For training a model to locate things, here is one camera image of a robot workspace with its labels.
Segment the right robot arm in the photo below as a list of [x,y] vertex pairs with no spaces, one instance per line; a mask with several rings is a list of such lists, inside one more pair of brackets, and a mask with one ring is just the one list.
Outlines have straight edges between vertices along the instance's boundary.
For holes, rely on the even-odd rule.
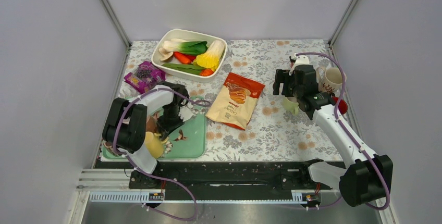
[[338,190],[351,207],[385,199],[384,210],[390,204],[392,160],[369,148],[342,118],[336,102],[326,92],[320,92],[316,71],[311,65],[298,65],[292,70],[277,69],[273,94],[294,97],[302,112],[318,125],[339,152],[345,168],[325,161],[315,161],[300,172],[300,184],[311,189],[318,183]]

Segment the salmon brown mug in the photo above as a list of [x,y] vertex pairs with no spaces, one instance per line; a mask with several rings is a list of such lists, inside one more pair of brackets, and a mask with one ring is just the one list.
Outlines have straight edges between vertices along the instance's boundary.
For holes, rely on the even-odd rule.
[[158,133],[157,118],[155,116],[152,116],[152,115],[147,116],[145,131],[152,132],[152,133]]

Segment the toy mushroom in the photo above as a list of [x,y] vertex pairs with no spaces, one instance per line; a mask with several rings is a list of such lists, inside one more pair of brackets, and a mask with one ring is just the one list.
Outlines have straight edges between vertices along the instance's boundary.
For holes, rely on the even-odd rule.
[[162,47],[160,47],[158,51],[161,54],[160,61],[168,61],[174,54],[174,52],[169,52]]

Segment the toy yellow cabbage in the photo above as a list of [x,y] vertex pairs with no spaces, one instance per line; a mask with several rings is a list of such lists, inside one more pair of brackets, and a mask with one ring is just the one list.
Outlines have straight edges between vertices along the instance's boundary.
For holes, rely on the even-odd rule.
[[210,44],[205,53],[200,54],[195,58],[193,63],[197,66],[216,71],[224,50],[225,44],[220,40],[215,40]]

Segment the green floral tray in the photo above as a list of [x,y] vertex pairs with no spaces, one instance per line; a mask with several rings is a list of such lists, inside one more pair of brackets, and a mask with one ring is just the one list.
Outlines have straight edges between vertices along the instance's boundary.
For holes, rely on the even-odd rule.
[[160,160],[194,159],[203,155],[206,137],[206,112],[205,107],[187,104],[199,110],[199,114],[184,122],[184,124],[168,136],[168,141],[163,145],[164,153]]

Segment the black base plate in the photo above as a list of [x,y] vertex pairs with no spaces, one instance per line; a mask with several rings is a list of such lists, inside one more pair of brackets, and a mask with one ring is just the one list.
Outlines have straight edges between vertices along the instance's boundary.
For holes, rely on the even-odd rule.
[[133,171],[129,188],[160,190],[168,201],[190,200],[174,182],[186,186],[199,201],[283,201],[292,191],[314,193],[318,186],[308,175],[308,162],[161,162],[153,178]]

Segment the toy green cucumber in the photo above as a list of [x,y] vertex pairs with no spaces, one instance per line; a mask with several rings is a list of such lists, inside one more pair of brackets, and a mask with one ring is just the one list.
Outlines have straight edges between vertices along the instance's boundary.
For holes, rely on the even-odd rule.
[[201,72],[203,70],[205,70],[204,67],[200,67],[200,66],[192,65],[192,64],[165,63],[165,64],[162,64],[162,67],[185,72],[185,73],[190,73],[190,74],[194,74],[194,75],[200,75]]

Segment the purple snack packet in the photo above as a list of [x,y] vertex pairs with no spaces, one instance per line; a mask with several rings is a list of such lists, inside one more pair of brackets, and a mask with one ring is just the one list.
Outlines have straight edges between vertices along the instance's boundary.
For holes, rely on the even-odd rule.
[[125,75],[124,81],[143,94],[154,88],[159,82],[165,81],[165,72],[150,61],[144,61],[138,65],[134,72]]

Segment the cream floral mug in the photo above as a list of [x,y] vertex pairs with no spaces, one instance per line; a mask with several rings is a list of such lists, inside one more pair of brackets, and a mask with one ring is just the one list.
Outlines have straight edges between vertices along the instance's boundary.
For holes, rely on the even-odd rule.
[[347,78],[345,74],[341,74],[339,68],[325,68],[323,66],[316,68],[316,77],[319,91],[327,93],[336,93]]

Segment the cassava chips bag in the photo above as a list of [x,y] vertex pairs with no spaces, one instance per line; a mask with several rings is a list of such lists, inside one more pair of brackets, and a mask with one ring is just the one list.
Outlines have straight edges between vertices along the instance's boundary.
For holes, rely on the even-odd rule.
[[245,130],[264,88],[264,84],[231,72],[205,116]]

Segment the yellow mug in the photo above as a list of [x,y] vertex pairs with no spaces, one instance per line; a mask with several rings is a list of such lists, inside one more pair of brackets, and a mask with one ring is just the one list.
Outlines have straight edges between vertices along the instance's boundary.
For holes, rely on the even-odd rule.
[[144,146],[148,149],[153,158],[158,159],[164,153],[164,144],[168,138],[161,139],[161,134],[147,131],[144,138]]

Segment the toy orange carrot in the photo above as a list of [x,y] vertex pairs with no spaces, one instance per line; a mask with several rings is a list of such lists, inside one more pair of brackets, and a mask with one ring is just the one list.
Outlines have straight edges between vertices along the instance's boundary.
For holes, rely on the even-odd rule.
[[189,65],[191,64],[196,57],[195,56],[191,56],[191,55],[187,55],[187,54],[183,54],[180,52],[174,52],[173,56],[182,64],[185,65]]

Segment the red mug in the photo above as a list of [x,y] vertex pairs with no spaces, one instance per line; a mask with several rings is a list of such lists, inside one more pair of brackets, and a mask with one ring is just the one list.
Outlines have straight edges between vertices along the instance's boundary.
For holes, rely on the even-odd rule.
[[339,98],[336,97],[336,96],[333,96],[332,99],[335,101],[336,105],[338,106],[339,112],[342,115],[344,115],[348,111],[348,109],[349,109],[348,104],[343,99],[338,103],[338,99]]

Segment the white rectangular vegetable bin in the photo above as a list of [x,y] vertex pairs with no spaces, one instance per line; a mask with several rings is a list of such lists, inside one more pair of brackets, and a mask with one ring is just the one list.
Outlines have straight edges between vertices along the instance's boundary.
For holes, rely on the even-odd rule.
[[173,29],[157,44],[151,63],[175,77],[209,83],[219,73],[227,50],[221,38]]

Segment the light green mug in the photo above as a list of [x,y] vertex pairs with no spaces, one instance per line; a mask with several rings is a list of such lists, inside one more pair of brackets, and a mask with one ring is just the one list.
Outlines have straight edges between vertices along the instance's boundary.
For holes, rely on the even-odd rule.
[[284,97],[282,106],[286,111],[289,111],[293,115],[299,114],[299,104],[295,97]]

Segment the toy bok choy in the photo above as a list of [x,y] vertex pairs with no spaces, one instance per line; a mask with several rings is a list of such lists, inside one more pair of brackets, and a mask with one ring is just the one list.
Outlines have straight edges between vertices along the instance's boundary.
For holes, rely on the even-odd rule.
[[198,56],[207,51],[207,41],[164,41],[162,44],[167,52],[179,52],[186,55]]

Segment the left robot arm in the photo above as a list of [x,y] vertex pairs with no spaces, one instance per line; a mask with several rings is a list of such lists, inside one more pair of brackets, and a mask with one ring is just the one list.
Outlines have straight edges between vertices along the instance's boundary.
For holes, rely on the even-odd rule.
[[157,159],[144,145],[147,117],[157,109],[163,110],[155,129],[161,140],[165,140],[184,124],[179,113],[188,102],[190,100],[186,87],[170,82],[160,82],[132,102],[123,98],[112,101],[102,138],[112,142],[114,152],[125,155],[134,168],[143,173],[141,180],[149,188],[159,186],[162,175],[155,170]]

